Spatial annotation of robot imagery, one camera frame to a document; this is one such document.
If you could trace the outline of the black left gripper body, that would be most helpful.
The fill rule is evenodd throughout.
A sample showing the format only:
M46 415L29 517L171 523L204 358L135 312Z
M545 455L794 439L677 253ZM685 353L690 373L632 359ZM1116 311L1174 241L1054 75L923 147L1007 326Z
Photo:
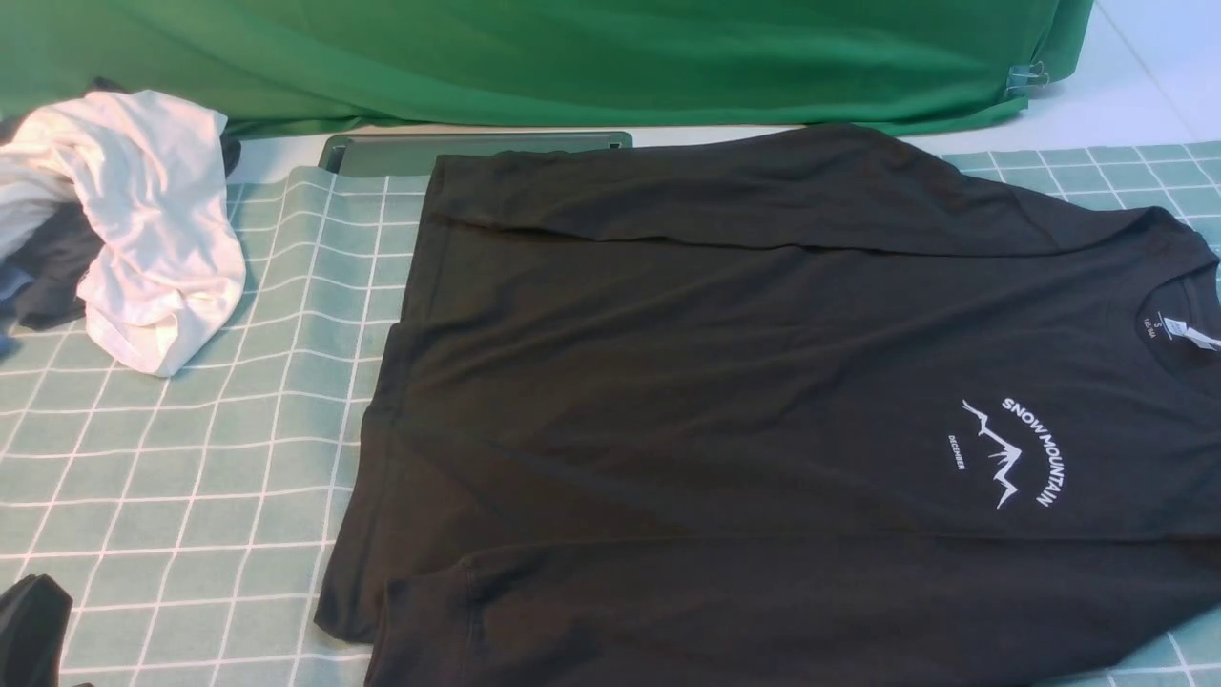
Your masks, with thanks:
M28 574L1 595L1 685L57 686L72 597L46 574Z

